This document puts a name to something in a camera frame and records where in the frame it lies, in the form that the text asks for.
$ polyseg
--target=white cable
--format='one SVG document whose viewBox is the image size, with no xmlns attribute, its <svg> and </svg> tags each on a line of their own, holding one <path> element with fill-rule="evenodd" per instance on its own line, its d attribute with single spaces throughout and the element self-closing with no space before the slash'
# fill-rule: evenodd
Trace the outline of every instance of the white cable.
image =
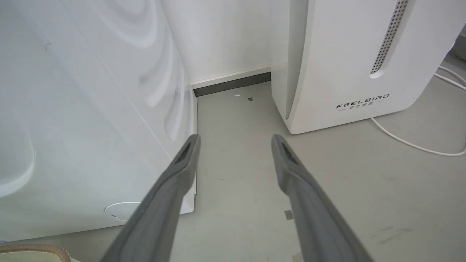
<svg viewBox="0 0 466 262">
<path fill-rule="evenodd" d="M 460 75 L 458 75 L 457 73 L 451 71 L 450 69 L 448 68 L 445 68 L 443 66 L 439 67 L 440 70 L 443 70 L 443 71 L 446 71 L 448 73 L 450 73 L 452 76 L 454 76 L 456 79 L 458 79 L 458 81 L 460 81 L 463 85 L 466 85 L 466 80 L 464 78 L 462 78 Z M 449 82 L 450 84 L 453 84 L 455 85 L 456 87 L 459 87 L 461 88 L 462 90 L 466 91 L 466 87 L 464 87 L 463 85 L 460 85 L 458 84 L 457 82 L 451 80 L 451 79 L 448 79 L 444 76 L 441 76 L 437 73 L 434 74 L 434 76 L 444 80 L 444 81 L 447 81 Z M 463 155 L 464 153 L 466 153 L 466 145 L 465 145 L 465 148 L 463 149 L 463 151 L 459 152 L 459 153 L 442 153 L 442 152 L 437 152 L 437 151 L 434 151 L 434 150 L 430 150 L 430 149 L 427 149 L 427 148 L 423 148 L 421 146 L 418 146 L 418 145 L 415 145 L 415 144 L 412 144 L 406 140 L 403 140 L 397 136 L 395 136 L 394 134 L 388 132 L 385 128 L 383 128 L 373 117 L 371 117 L 372 121 L 374 121 L 374 123 L 376 123 L 376 125 L 387 135 L 389 135 L 390 137 L 392 137 L 393 139 L 395 140 L 398 140 L 400 141 L 401 143 L 403 144 L 406 144 L 406 145 L 409 145 L 409 146 L 412 146 L 416 149 L 419 149 L 419 150 L 422 150 L 422 151 L 425 151 L 425 152 L 428 152 L 428 153 L 432 153 L 432 154 L 436 154 L 436 155 L 440 155 L 440 156 L 446 156 L 446 157 L 457 157 L 457 156 L 460 156 L 460 155 Z"/>
</svg>

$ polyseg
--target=gray floor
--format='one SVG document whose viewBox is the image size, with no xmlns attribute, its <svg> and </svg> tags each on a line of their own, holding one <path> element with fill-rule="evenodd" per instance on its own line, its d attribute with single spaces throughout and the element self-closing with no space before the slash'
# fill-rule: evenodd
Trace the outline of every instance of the gray floor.
<svg viewBox="0 0 466 262">
<path fill-rule="evenodd" d="M 466 77 L 465 64 L 447 58 L 443 65 Z M 465 101 L 464 91 L 433 78 L 412 107 L 378 121 L 418 145 L 458 152 L 466 142 Z M 180 217 L 171 261 L 301 260 L 294 221 L 284 214 L 290 204 L 276 183 L 274 133 L 286 137 L 375 261 L 466 261 L 466 155 L 415 150 L 370 120 L 290 135 L 270 82 L 198 102 L 195 212 Z M 61 245 L 74 258 L 93 262 L 119 230 L 26 242 Z"/>
</svg>

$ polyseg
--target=air purifier vent grille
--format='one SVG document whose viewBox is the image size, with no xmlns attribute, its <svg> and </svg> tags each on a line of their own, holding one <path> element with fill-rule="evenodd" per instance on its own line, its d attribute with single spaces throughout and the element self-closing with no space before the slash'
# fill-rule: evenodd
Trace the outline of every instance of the air purifier vent grille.
<svg viewBox="0 0 466 262">
<path fill-rule="evenodd" d="M 400 25 L 401 18 L 403 17 L 404 11 L 406 10 L 406 5 L 408 4 L 408 0 L 398 1 L 397 5 L 395 6 L 395 10 L 393 11 L 393 15 L 391 17 L 390 24 L 388 25 L 387 33 L 385 34 L 384 41 L 380 46 L 380 50 L 378 52 L 377 58 L 374 61 L 374 65 L 372 66 L 372 70 L 370 71 L 371 74 L 377 72 L 382 64 L 385 61 L 385 58 L 388 54 L 388 50 L 390 49 L 391 43 L 395 38 L 395 33 L 398 30 Z"/>
</svg>

